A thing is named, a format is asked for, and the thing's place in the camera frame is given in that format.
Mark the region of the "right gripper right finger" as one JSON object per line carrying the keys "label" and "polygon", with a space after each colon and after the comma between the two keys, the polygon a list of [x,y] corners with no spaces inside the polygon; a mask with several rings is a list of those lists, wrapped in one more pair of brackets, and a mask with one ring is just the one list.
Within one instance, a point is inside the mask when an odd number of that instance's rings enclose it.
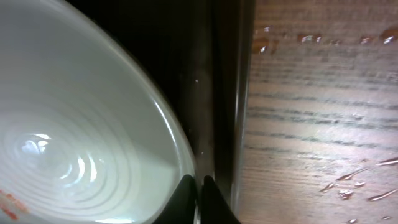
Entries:
{"label": "right gripper right finger", "polygon": [[209,175],[203,179],[200,210],[201,224],[241,224]]}

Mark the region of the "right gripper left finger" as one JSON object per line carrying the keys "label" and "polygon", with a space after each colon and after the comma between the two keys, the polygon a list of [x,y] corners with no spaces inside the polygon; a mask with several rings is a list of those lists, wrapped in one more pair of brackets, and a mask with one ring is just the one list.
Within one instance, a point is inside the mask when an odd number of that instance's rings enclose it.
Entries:
{"label": "right gripper left finger", "polygon": [[185,175],[153,224],[193,224],[197,200],[195,179]]}

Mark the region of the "pale blue plate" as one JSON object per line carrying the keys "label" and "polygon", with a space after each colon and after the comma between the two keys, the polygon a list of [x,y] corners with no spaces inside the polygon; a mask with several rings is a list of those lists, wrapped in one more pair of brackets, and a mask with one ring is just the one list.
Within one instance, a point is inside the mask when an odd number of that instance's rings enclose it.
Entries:
{"label": "pale blue plate", "polygon": [[1,222],[154,223],[195,175],[141,66],[65,1],[1,2]]}

